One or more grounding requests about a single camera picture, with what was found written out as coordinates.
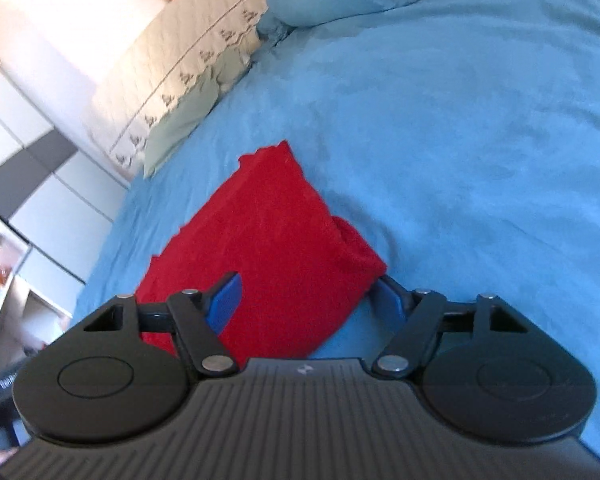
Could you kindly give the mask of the blue bed sheet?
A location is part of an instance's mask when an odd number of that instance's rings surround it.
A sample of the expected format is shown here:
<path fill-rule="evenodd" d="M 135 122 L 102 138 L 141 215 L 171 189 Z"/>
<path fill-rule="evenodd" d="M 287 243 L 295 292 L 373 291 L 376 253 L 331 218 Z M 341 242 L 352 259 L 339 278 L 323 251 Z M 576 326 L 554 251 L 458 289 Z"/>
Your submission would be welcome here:
<path fill-rule="evenodd" d="M 402 285 L 495 292 L 580 359 L 600 454 L 600 0 L 420 0 L 297 30 L 133 182 L 76 318 L 280 141 Z"/>

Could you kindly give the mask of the beige quilted headboard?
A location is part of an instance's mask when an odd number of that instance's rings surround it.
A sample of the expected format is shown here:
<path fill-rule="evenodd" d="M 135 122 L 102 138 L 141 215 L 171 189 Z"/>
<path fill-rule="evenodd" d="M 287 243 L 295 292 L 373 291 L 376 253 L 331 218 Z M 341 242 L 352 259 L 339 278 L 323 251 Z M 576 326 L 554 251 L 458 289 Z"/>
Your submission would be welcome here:
<path fill-rule="evenodd" d="M 92 99 L 90 137 L 119 174 L 142 169 L 149 131 L 225 49 L 257 49 L 265 11 L 265 0 L 173 0 L 157 14 Z"/>

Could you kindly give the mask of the red knit sweater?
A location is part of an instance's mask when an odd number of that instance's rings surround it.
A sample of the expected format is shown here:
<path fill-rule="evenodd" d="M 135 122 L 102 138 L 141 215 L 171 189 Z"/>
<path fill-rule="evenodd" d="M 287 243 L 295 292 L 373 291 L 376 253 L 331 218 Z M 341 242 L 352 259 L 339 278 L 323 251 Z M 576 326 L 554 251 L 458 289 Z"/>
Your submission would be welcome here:
<path fill-rule="evenodd" d="M 239 364 L 299 359 L 340 329 L 387 271 L 362 235 L 334 216 L 287 142 L 239 159 L 239 168 L 152 257 L 142 304 L 207 290 L 228 272 L 242 300 L 215 333 Z"/>

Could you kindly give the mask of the green pillow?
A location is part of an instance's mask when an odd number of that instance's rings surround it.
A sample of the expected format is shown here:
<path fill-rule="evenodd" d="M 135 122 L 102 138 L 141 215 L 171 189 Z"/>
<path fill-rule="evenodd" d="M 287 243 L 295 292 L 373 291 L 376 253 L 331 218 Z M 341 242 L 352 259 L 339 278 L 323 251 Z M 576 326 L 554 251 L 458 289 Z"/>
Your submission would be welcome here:
<path fill-rule="evenodd" d="M 248 72 L 251 58 L 229 47 L 178 99 L 175 107 L 149 131 L 144 148 L 143 177 L 151 178 L 204 121 L 215 105 Z"/>

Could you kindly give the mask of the white grey wardrobe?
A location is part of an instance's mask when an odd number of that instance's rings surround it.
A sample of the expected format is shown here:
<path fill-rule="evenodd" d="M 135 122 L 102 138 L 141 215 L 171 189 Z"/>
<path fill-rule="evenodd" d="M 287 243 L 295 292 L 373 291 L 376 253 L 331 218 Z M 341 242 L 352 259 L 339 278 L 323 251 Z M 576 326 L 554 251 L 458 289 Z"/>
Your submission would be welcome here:
<path fill-rule="evenodd" d="M 33 290 L 73 311 L 125 192 L 0 66 L 0 219 L 30 246 L 19 274 Z"/>

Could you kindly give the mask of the white shelf desk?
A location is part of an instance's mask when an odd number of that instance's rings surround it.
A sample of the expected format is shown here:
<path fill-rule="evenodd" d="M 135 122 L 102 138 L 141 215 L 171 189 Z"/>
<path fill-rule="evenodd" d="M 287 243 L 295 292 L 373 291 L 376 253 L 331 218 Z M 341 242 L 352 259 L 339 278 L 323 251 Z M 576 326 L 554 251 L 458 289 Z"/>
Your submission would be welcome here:
<path fill-rule="evenodd" d="M 42 252 L 0 233 L 0 373 L 65 333 L 81 288 Z"/>

